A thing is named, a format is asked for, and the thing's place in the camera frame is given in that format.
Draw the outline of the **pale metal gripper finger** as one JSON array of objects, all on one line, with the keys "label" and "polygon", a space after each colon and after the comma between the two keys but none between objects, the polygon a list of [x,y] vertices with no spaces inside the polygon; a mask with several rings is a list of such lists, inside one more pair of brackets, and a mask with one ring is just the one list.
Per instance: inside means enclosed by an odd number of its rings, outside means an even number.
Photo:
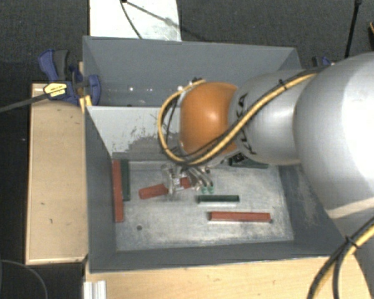
[{"label": "pale metal gripper finger", "polygon": [[177,192],[181,189],[179,179],[170,179],[168,181],[168,198],[173,199],[177,196]]},{"label": "pale metal gripper finger", "polygon": [[176,178],[174,166],[171,164],[162,164],[161,175],[163,180],[174,180]]}]

